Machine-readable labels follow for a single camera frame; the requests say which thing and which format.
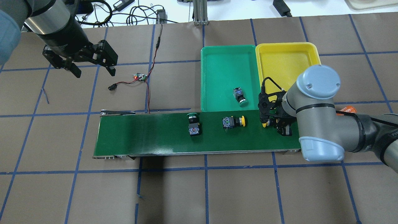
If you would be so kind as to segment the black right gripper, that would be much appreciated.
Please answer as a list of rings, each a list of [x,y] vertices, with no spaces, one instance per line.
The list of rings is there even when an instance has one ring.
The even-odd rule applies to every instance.
[[[266,92],[266,81],[271,81],[279,91],[274,93]],[[296,122],[296,118],[289,115],[282,106],[282,98],[287,93],[272,78],[266,77],[261,84],[261,91],[258,95],[258,109],[260,111],[260,122],[273,117],[277,119],[277,133],[281,136],[292,136],[291,124]]]

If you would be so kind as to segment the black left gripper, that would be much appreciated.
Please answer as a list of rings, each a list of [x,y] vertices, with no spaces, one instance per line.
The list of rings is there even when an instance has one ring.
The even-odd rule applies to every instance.
[[[115,65],[118,62],[118,54],[106,40],[101,40],[97,44],[87,44],[70,55],[61,55],[54,48],[45,46],[42,54],[54,68],[60,69],[66,66],[66,70],[70,71],[76,78],[81,77],[81,70],[74,64],[75,62],[101,65],[107,68],[112,77],[116,75]]]

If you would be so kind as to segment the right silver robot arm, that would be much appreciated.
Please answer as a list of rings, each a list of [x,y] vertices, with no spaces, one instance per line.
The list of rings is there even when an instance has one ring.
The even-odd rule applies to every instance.
[[[309,162],[344,159],[345,152],[371,151],[386,166],[397,172],[397,114],[370,116],[338,111],[334,96],[340,89],[340,77],[333,68],[313,65],[284,90],[267,93],[265,82],[258,95],[260,121],[273,126],[282,136],[290,136],[290,125],[297,122],[303,158]]]

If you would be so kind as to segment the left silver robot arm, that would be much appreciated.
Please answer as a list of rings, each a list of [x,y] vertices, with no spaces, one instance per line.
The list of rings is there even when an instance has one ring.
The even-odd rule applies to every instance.
[[[89,62],[100,65],[115,76],[118,55],[106,40],[93,44],[81,25],[87,22],[75,19],[81,3],[92,5],[93,0],[2,0],[1,65],[4,65],[21,38],[26,25],[45,43],[43,56],[56,69],[70,71],[81,77],[75,63]]]

